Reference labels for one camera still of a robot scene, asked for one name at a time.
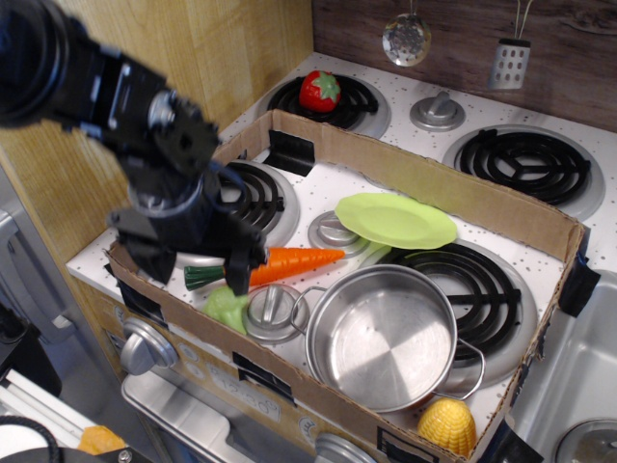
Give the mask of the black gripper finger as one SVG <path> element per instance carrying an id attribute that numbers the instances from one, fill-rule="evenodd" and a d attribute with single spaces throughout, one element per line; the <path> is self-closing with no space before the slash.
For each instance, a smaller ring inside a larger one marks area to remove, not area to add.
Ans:
<path id="1" fill-rule="evenodd" d="M 262 245 L 236 247 L 226 260 L 225 279 L 235 296 L 246 295 L 254 270 L 265 263 L 265 248 Z"/>
<path id="2" fill-rule="evenodd" d="M 158 243 L 125 239 L 122 244 L 137 266 L 153 280 L 166 285 L 172 277 L 177 252 Z"/>

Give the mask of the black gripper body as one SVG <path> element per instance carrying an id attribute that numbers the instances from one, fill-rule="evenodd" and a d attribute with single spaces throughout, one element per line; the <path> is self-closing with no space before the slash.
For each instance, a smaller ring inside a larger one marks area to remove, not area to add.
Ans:
<path id="1" fill-rule="evenodd" d="M 138 259 L 184 253 L 222 258 L 242 270 L 266 261 L 264 235 L 236 215 L 248 188 L 231 168 L 186 175 L 165 166 L 133 167 L 128 181 L 130 207 L 110 212 L 107 224 L 146 247 Z"/>

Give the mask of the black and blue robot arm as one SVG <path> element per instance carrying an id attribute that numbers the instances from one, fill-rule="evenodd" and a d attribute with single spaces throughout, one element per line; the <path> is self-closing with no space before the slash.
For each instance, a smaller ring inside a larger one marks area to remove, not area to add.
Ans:
<path id="1" fill-rule="evenodd" d="M 214 158 L 217 127 L 165 78 L 92 40 L 52 1 L 1 5 L 1 124 L 78 129 L 113 153 L 130 206 L 108 224 L 133 261 L 166 283 L 179 254 L 220 258 L 237 295 L 267 259 L 265 239 L 223 200 L 237 174 Z"/>

